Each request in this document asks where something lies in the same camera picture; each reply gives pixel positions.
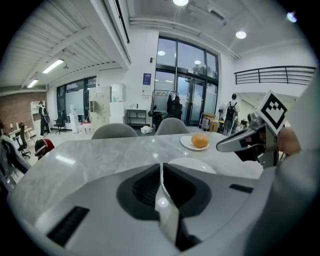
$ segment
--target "marble table top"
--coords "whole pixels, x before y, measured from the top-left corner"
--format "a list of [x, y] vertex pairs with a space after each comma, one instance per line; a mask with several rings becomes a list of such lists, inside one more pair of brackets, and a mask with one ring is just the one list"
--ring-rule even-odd
[[257, 162], [242, 162], [234, 152], [217, 151], [217, 142], [225, 138], [222, 134], [206, 133], [209, 148], [201, 151], [184, 147], [183, 135], [66, 141], [31, 167], [11, 192], [9, 204], [33, 225], [41, 213], [87, 182], [181, 157], [198, 159], [220, 175], [258, 179], [263, 171]]

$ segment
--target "human hand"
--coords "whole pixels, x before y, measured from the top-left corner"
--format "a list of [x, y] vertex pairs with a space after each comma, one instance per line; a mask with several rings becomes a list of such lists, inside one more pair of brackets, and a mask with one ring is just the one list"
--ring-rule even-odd
[[279, 151], [288, 155], [301, 151], [300, 143], [295, 132], [290, 127], [284, 127], [278, 134], [277, 147]]

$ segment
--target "white cabinet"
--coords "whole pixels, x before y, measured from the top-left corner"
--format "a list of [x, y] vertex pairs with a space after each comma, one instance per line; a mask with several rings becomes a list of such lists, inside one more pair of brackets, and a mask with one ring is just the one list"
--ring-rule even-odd
[[96, 131], [110, 123], [111, 87], [90, 88], [89, 100], [95, 101], [94, 112], [90, 112], [90, 122], [92, 129]]

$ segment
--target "white bag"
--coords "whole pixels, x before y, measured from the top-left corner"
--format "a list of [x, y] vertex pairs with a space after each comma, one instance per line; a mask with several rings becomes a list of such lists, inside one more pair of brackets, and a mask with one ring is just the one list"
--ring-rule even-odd
[[144, 126], [144, 127], [141, 128], [141, 132], [142, 132], [143, 134], [152, 133], [152, 128], [149, 127], [149, 126]]

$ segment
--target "black slot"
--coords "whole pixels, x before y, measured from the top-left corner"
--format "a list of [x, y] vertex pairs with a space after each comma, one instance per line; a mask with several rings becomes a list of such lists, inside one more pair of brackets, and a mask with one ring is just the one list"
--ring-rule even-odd
[[49, 239], [64, 247], [77, 227], [83, 221], [89, 209], [74, 207], [63, 220], [47, 235]]
[[244, 186], [244, 185], [240, 185], [240, 184], [231, 184], [229, 186], [229, 188], [233, 189], [233, 190], [238, 190], [238, 191], [241, 191], [241, 192], [244, 192], [244, 193], [248, 193], [248, 194], [251, 194], [252, 191], [254, 190], [253, 187]]

